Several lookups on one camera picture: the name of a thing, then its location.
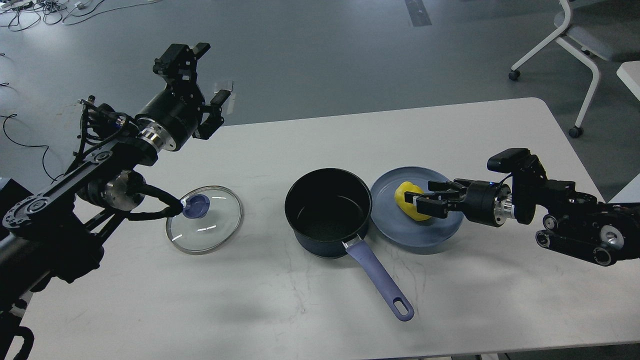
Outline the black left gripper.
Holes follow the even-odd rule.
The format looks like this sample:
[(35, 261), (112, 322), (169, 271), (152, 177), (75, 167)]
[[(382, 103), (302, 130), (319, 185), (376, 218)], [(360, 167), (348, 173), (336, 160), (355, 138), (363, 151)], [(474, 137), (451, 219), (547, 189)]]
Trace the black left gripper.
[(167, 137), (163, 150), (179, 151), (191, 136), (208, 141), (224, 125), (223, 105), (233, 92), (220, 89), (209, 105), (205, 105), (197, 84), (198, 61), (210, 49), (211, 44), (206, 42), (192, 47), (172, 43), (154, 59), (152, 71), (165, 81), (166, 87), (142, 107), (135, 116), (135, 123), (143, 129), (160, 126)]

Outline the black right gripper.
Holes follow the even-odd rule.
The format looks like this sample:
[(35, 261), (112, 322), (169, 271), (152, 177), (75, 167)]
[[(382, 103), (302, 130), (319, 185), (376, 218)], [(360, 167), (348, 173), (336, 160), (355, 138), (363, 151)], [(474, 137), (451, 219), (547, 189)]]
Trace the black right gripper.
[(496, 228), (514, 219), (512, 191), (505, 183), (455, 178), (429, 181), (428, 190), (432, 193), (405, 191), (404, 202), (412, 204), (418, 214), (437, 219), (463, 213), (472, 223)]

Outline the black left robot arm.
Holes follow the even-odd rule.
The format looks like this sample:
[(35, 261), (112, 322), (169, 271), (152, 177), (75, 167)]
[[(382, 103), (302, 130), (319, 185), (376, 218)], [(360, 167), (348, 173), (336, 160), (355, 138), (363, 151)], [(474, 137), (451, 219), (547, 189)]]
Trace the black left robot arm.
[(25, 296), (52, 278), (72, 283), (98, 269), (103, 245), (123, 221), (204, 216), (208, 201), (178, 199), (135, 167), (153, 166), (160, 151), (176, 152), (189, 138), (206, 141), (224, 124), (231, 91), (220, 89), (206, 102), (197, 84), (198, 61), (210, 47), (171, 44), (152, 68), (166, 86), (136, 116), (96, 105), (93, 95), (81, 99), (78, 150), (52, 184), (32, 193), (11, 178), (1, 181), (2, 358), (16, 337), (16, 360), (26, 360), (34, 346), (34, 333), (17, 314), (26, 309)]

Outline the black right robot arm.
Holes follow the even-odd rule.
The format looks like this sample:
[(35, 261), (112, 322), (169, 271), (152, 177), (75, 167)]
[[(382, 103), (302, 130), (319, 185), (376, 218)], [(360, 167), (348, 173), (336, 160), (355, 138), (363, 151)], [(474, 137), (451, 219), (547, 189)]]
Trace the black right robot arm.
[(404, 191), (403, 201), (421, 215), (445, 219), (458, 212), (471, 223), (495, 228), (509, 219), (528, 225), (537, 207), (543, 207), (543, 228), (535, 233), (540, 248), (602, 267), (639, 258), (638, 202), (601, 202), (576, 191), (574, 181), (548, 178), (537, 155), (527, 148), (499, 152), (487, 160), (487, 168), (505, 174), (511, 183), (430, 181), (427, 192)]

